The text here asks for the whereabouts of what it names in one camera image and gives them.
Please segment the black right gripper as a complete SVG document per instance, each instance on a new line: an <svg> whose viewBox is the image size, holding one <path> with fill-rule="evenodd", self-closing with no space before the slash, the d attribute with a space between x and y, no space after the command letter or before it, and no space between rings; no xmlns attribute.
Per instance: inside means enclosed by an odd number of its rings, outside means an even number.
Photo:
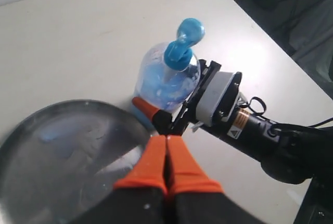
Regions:
<svg viewBox="0 0 333 224"><path fill-rule="evenodd" d="M199 83L190 97L182 104L182 107L172 122L172 114L158 109L149 104L141 97L134 97L132 103L139 109L158 133L171 133L173 135L183 135L190 123L196 124L199 121L196 118L196 108L207 89L209 83L220 70L221 64L211 61L209 65L206 60L200 59L200 78Z"/></svg>

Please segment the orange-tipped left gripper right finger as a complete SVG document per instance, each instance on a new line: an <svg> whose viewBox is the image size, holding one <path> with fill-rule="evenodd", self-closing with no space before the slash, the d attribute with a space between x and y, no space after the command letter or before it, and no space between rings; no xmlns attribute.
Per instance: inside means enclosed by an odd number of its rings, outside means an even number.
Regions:
<svg viewBox="0 0 333 224"><path fill-rule="evenodd" d="M169 135L169 196L174 200L178 223L262 223L231 201L219 182L196 163L180 136Z"/></svg>

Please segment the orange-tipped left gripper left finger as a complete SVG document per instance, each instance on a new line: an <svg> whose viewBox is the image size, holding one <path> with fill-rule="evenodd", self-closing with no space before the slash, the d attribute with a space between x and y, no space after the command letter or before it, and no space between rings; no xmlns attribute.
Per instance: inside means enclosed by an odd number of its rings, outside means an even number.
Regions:
<svg viewBox="0 0 333 224"><path fill-rule="evenodd" d="M164 223L166 137L149 139L138 163L101 203L71 223Z"/></svg>

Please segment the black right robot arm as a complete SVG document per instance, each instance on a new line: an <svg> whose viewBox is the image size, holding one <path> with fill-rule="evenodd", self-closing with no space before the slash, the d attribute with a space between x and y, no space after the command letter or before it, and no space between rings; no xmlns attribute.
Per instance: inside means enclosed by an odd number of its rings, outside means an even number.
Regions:
<svg viewBox="0 0 333 224"><path fill-rule="evenodd" d="M192 123L258 161L275 180L299 184L311 179L294 222L332 223L332 127L267 119L240 92L241 72L223 72L214 61L199 63L199 84L175 118L140 97L133 104L161 134L182 135Z"/></svg>

